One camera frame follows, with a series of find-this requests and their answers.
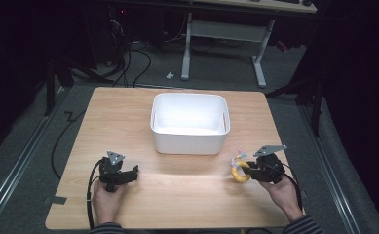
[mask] yellow ring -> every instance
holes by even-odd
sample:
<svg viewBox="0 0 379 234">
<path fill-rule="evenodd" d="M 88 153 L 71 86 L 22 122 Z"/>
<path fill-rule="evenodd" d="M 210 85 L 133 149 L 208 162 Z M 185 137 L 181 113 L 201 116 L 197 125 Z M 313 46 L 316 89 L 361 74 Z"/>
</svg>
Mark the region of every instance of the yellow ring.
<svg viewBox="0 0 379 234">
<path fill-rule="evenodd" d="M 250 168 L 249 164 L 239 160 L 236 163 L 240 167 L 246 167 Z M 237 182 L 247 182 L 250 179 L 250 175 L 239 175 L 238 174 L 238 169 L 236 167 L 232 167 L 232 177 L 237 181 Z"/>
</svg>

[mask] wooden table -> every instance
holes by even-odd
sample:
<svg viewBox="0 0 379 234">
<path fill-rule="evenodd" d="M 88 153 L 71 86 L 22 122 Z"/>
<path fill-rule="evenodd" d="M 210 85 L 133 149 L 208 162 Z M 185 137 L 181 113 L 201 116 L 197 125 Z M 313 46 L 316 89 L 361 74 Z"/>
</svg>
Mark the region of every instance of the wooden table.
<svg viewBox="0 0 379 234">
<path fill-rule="evenodd" d="M 150 128 L 153 98 L 159 93 L 216 94 L 228 103 L 231 131 L 217 155 L 167 155 L 155 150 Z M 46 220 L 49 229 L 88 229 L 86 191 L 94 164 L 106 151 L 126 156 L 123 171 L 139 165 L 128 185 L 117 220 L 124 228 L 267 227 L 288 224 L 257 181 L 237 183 L 231 159 L 246 160 L 262 145 L 281 144 L 264 94 L 258 92 L 97 88 L 91 98 L 57 196 Z M 284 152 L 279 158 L 287 164 Z"/>
</svg>

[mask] silver floor rail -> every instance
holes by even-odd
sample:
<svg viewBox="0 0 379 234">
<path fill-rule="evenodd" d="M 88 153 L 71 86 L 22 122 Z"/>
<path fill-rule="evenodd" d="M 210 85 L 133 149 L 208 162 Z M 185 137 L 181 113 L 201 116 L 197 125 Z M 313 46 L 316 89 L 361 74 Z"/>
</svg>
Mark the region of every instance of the silver floor rail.
<svg viewBox="0 0 379 234">
<path fill-rule="evenodd" d="M 19 158 L 8 174 L 7 178 L 4 180 L 3 184 L 0 187 L 0 214 L 4 207 L 6 206 L 9 198 L 13 194 L 13 191 L 19 184 L 19 180 L 25 172 L 28 164 L 34 156 L 35 149 L 37 147 L 38 142 L 40 141 L 43 133 L 46 131 L 52 117 L 54 116 L 57 108 L 62 103 L 62 101 L 67 97 L 68 90 L 64 88 L 60 88 L 57 92 L 56 105 L 54 109 L 51 111 L 49 116 L 44 116 L 41 120 L 39 126 L 37 126 L 30 140 L 28 141 L 25 148 L 22 150 Z"/>
<path fill-rule="evenodd" d="M 357 225 L 356 219 L 353 216 L 347 197 L 345 196 L 343 190 L 341 189 L 338 179 L 335 176 L 331 165 L 329 164 L 328 158 L 322 147 L 322 143 L 320 139 L 314 135 L 314 132 L 310 126 L 310 123 L 311 123 L 310 113 L 308 112 L 308 109 L 305 106 L 298 106 L 298 109 L 301 113 L 301 116 L 306 120 L 307 130 L 308 132 L 310 132 L 314 145 L 316 146 L 317 151 L 318 151 L 320 163 L 322 165 L 322 173 L 325 177 L 326 183 L 328 184 L 332 198 L 335 201 L 335 205 L 337 206 L 338 212 L 341 215 L 341 218 L 347 229 L 347 232 L 359 234 L 361 232 L 360 232 L 359 226 Z"/>
</svg>

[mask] human hand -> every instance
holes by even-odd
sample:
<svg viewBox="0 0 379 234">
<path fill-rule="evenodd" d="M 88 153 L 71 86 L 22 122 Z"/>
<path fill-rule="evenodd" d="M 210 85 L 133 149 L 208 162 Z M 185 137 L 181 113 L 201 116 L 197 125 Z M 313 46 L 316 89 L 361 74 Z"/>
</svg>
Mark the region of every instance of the human hand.
<svg viewBox="0 0 379 234">
<path fill-rule="evenodd" d="M 126 186 L 115 186 L 115 192 L 111 193 L 106 191 L 106 185 L 100 180 L 95 182 L 92 201 L 97 215 L 97 225 L 115 221 Z"/>
<path fill-rule="evenodd" d="M 290 222 L 304 215 L 298 206 L 295 186 L 285 175 L 276 184 L 261 181 L 259 183 L 268 191 L 272 201 L 283 210 Z"/>
</svg>

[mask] person's left hand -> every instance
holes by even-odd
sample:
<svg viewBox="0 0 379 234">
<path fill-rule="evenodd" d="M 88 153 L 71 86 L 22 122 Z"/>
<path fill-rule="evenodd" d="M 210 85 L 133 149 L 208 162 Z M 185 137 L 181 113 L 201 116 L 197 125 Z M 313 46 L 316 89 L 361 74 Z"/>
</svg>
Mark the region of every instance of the person's left hand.
<svg viewBox="0 0 379 234">
<path fill-rule="evenodd" d="M 115 186 L 115 192 L 111 193 L 106 191 L 106 185 L 100 180 L 95 182 L 92 201 L 97 215 L 97 225 L 115 221 L 126 186 Z"/>
</svg>

